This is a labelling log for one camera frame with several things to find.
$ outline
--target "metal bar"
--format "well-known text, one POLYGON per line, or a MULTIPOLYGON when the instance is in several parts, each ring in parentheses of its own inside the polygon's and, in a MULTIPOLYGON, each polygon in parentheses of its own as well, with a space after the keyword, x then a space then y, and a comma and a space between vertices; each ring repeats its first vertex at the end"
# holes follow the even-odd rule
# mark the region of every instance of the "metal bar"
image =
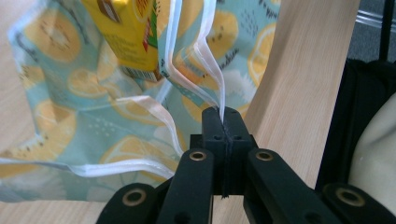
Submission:
POLYGON ((274 223, 341 223, 274 151, 251 150, 247 175, 274 223))
POLYGON ((386 61, 389 52, 390 28, 392 25, 393 8, 395 0, 386 0, 384 17, 382 18, 381 42, 379 46, 379 60, 386 61))
MULTIPOLYGON (((358 11, 356 22, 372 26, 374 28, 382 28, 382 16, 372 12, 366 12, 363 10, 358 11)), ((396 20, 391 21, 390 31, 396 34, 396 20)))
POLYGON ((214 156, 190 149, 181 157, 156 223, 211 223, 214 156))

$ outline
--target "kiwi print fabric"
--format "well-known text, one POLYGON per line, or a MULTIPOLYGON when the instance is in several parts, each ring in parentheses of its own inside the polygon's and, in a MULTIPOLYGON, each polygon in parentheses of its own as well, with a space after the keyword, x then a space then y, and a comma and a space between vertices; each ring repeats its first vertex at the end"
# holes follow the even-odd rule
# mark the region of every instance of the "kiwi print fabric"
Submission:
MULTIPOLYGON (((202 56, 194 52, 200 24, 205 19, 202 17, 205 0, 157 0, 157 8, 162 9, 173 2, 181 4, 173 64, 191 84, 216 98, 221 86, 210 76, 207 67, 200 63, 199 57, 202 56)), ((225 105, 237 109, 242 116, 246 115, 265 72, 279 9, 280 1, 274 0, 218 0, 216 3, 214 20, 206 42, 223 75, 225 105)), ((161 28, 160 25, 157 27, 158 43, 165 46, 169 39, 166 32, 169 11, 158 11, 158 18, 160 17, 165 19, 158 21, 161 23, 161 28)), ((168 105, 171 114, 197 121, 189 125, 198 127, 201 112, 211 104, 191 89, 179 85, 178 80, 169 74, 172 72, 166 70, 164 54, 163 48, 159 48, 160 69, 177 90, 168 92, 171 97, 166 97, 163 104, 168 105)))
POLYGON ((135 81, 79 1, 38 1, 8 32, 36 137, 0 153, 0 200, 105 202, 171 177, 186 150, 155 97, 135 81))
POLYGON ((174 174, 190 135, 201 132, 202 111, 219 102, 221 90, 227 106, 246 114, 268 62, 279 2, 218 0, 212 8, 205 42, 223 87, 205 64, 211 59, 194 48, 207 1, 155 2, 159 68, 167 77, 157 83, 121 72, 79 0, 39 0, 11 27, 35 137, 0 152, 0 201, 106 202, 130 183, 156 187, 174 174), (187 88, 164 61, 175 7, 170 61, 187 88))

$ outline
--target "kiwi slice pattern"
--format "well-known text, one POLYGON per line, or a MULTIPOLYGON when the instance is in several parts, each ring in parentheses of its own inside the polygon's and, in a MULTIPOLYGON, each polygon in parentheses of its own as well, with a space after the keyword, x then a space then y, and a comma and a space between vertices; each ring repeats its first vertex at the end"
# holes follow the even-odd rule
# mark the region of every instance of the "kiwi slice pattern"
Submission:
MULTIPOLYGON (((277 0, 216 4, 206 42, 224 76, 226 105, 243 116, 266 68, 279 7, 277 0)), ((203 8, 203 0, 183 1, 173 62, 186 79, 216 96, 218 84, 192 50, 203 8)), ((169 13, 170 0, 155 1, 151 32, 164 76, 169 13)), ((107 202, 133 182, 156 187, 163 172, 175 171, 190 134, 201 131, 209 104, 171 77, 153 83, 125 76, 88 15, 79 0, 37 0, 8 31, 35 137, 0 153, 0 201, 107 202), (84 177, 64 168, 135 159, 160 164, 162 173, 137 166, 84 177)))

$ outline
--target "beige fabric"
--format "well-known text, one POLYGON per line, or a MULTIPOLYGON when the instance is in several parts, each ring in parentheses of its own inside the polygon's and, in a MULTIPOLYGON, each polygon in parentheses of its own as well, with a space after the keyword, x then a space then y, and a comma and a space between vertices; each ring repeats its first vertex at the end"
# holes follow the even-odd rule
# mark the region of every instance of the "beige fabric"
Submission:
POLYGON ((396 93, 361 135, 349 184, 363 189, 396 215, 396 93))

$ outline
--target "wooden surface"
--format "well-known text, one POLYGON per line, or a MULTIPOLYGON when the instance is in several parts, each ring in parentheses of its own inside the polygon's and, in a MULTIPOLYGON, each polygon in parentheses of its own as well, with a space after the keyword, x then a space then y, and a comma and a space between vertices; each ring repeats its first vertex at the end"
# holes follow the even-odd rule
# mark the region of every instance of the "wooden surface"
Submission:
MULTIPOLYGON (((32 5, 0 6, 0 150, 33 136, 33 122, 15 71, 6 30, 32 5)), ((359 0, 283 0, 262 84, 247 113, 261 147, 275 150, 311 187, 332 117, 359 0)), ((104 203, 0 203, 0 223, 94 223, 104 203)), ((241 198, 215 199, 213 223, 248 223, 241 198)))

